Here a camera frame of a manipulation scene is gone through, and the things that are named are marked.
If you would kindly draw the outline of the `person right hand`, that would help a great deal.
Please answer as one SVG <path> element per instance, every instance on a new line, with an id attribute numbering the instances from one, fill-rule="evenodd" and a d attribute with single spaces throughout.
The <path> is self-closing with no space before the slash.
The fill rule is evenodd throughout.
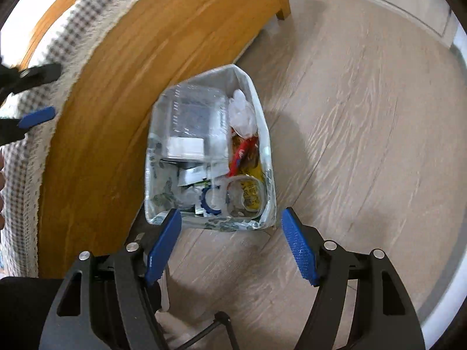
<path id="1" fill-rule="evenodd" d="M 3 200 L 3 189 L 6 184 L 5 176 L 4 176 L 4 157 L 2 152 L 0 153 L 0 230 L 4 229 L 5 226 L 5 218 L 3 216 L 3 208 L 4 208 L 4 200 Z"/>

